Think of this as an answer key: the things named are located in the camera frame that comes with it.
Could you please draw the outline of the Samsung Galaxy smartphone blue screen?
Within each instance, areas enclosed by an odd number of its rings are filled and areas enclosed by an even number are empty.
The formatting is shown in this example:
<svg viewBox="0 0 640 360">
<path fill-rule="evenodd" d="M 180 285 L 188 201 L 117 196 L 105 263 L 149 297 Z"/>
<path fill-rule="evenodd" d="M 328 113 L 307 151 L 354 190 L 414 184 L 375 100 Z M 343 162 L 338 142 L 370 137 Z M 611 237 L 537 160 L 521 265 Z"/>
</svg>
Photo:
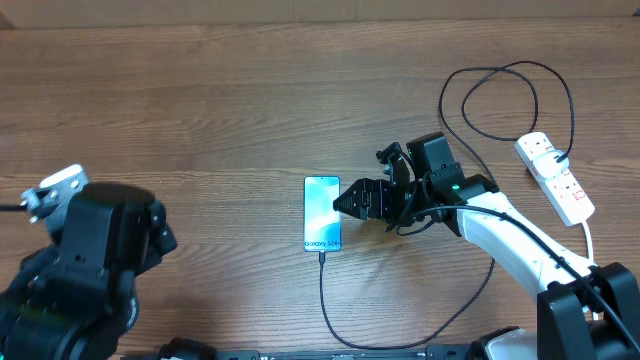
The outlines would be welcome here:
<svg viewBox="0 0 640 360">
<path fill-rule="evenodd" d="M 341 250 L 341 216 L 333 207 L 339 195 L 337 176 L 304 179 L 303 248 L 306 252 Z"/>
</svg>

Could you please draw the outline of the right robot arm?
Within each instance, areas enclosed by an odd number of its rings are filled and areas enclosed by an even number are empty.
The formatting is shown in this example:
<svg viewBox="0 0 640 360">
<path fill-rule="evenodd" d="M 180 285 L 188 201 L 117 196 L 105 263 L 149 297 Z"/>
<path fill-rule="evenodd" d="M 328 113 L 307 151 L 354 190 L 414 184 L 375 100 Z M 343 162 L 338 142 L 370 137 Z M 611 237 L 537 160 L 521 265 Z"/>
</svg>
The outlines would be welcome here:
<svg viewBox="0 0 640 360">
<path fill-rule="evenodd" d="M 498 186 L 467 177 L 435 132 L 377 152 L 386 180 L 359 179 L 335 210 L 390 225 L 444 223 L 488 253 L 537 306 L 537 330 L 507 327 L 473 341 L 466 359 L 636 359 L 639 286 L 618 262 L 598 266 L 519 213 Z"/>
</svg>

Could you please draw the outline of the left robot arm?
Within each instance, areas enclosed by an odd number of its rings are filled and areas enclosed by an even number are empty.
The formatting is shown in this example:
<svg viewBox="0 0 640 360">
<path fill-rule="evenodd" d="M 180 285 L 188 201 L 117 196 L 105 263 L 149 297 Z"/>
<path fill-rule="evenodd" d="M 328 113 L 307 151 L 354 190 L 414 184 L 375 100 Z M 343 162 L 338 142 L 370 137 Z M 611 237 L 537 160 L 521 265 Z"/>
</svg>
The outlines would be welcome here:
<svg viewBox="0 0 640 360">
<path fill-rule="evenodd" d="M 2 358 L 110 358 L 139 314 L 136 277 L 176 246 L 153 193 L 86 185 L 70 199 L 59 242 L 25 261 L 1 294 Z"/>
</svg>

